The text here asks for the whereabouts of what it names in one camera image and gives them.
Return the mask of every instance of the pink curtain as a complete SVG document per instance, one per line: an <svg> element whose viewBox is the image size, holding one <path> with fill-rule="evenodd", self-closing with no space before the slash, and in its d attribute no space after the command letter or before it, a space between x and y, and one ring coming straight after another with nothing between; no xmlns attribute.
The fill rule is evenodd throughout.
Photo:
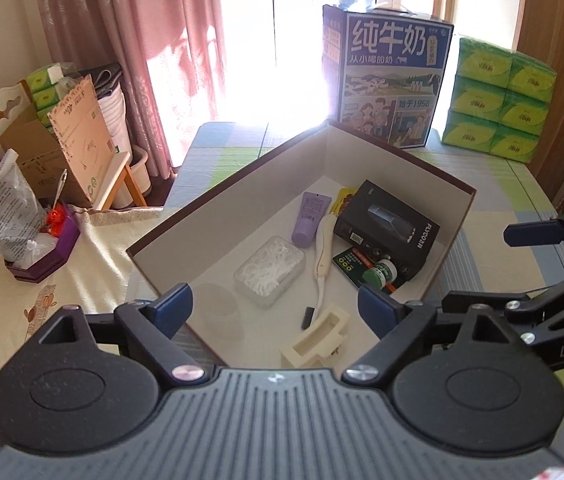
<svg viewBox="0 0 564 480"><path fill-rule="evenodd" d="M37 0L54 61L118 61L134 142L167 178L224 95L220 0Z"/></svg>

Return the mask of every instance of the purple box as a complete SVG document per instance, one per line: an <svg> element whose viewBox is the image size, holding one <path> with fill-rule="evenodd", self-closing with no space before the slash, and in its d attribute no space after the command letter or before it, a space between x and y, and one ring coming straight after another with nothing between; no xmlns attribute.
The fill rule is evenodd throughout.
<svg viewBox="0 0 564 480"><path fill-rule="evenodd" d="M55 248L39 261L35 262L28 269L18 269L12 263L4 262L8 270L13 273L16 280L20 282L39 283L48 278L57 269L68 261L75 242L79 238L78 223L73 216L73 212L64 206L66 210L66 221L62 234L57 240Z"/></svg>

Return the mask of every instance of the plaid fabric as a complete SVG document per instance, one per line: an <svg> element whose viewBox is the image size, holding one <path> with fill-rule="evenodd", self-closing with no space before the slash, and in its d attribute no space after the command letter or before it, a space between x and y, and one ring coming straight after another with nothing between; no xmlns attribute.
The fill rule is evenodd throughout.
<svg viewBox="0 0 564 480"><path fill-rule="evenodd" d="M203 124L175 179L166 207L186 205L295 134L273 124ZM449 290L524 292L564 279L564 244L510 248L504 243L502 232L509 224L556 215L524 164L443 145L435 132L426 148L412 153L477 190L428 300L439 301ZM178 333L175 341L204 365L212 364L212 357L190 333ZM558 376L564 384L564 370ZM564 456L564 421L554 447Z"/></svg>

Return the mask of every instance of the green tissue package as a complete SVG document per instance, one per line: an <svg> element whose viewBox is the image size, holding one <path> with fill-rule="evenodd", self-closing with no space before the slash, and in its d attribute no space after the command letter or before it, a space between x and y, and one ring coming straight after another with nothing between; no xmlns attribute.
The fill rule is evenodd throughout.
<svg viewBox="0 0 564 480"><path fill-rule="evenodd" d="M46 108L44 108L43 110L39 110L39 111L37 112L37 118L38 118L40 121L42 121L42 124L43 124L44 126L46 126L47 128L48 128L49 126L52 126L52 124L50 124L50 119L48 118L48 114L50 113L50 111L51 111L53 108L55 108L55 105L46 107Z"/></svg>
<svg viewBox="0 0 564 480"><path fill-rule="evenodd" d="M451 110L488 121L497 121L505 94L506 91L497 86L456 76Z"/></svg>
<svg viewBox="0 0 564 480"><path fill-rule="evenodd" d="M549 103L557 73L550 66L526 54L513 54L508 89L544 103Z"/></svg>
<svg viewBox="0 0 564 480"><path fill-rule="evenodd" d="M539 137L499 125L489 153L518 162L530 162Z"/></svg>
<svg viewBox="0 0 564 480"><path fill-rule="evenodd" d="M28 75L26 83L34 94L50 88L70 72L75 72L74 63L52 63Z"/></svg>
<svg viewBox="0 0 564 480"><path fill-rule="evenodd" d="M442 142L488 153L497 128L491 121L449 111Z"/></svg>
<svg viewBox="0 0 564 480"><path fill-rule="evenodd" d="M48 108L49 106L56 105L59 103L63 98L68 95L75 85L77 81L70 77L64 77L57 81L53 86L44 89L39 92L35 92L33 94L33 101L35 101L35 107L38 110L43 110L44 108Z"/></svg>
<svg viewBox="0 0 564 480"><path fill-rule="evenodd" d="M460 38L457 75L506 88L512 62L510 50L473 38Z"/></svg>
<svg viewBox="0 0 564 480"><path fill-rule="evenodd" d="M538 136L542 133L548 113L548 104L515 92L507 92L498 123Z"/></svg>

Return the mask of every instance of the electric shaver box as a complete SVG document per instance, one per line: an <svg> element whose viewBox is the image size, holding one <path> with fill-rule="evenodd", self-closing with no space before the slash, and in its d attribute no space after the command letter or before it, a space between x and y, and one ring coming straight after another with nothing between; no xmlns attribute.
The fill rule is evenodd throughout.
<svg viewBox="0 0 564 480"><path fill-rule="evenodd" d="M410 280L422 268L440 226L369 180L340 213L334 233L374 260L389 256Z"/></svg>

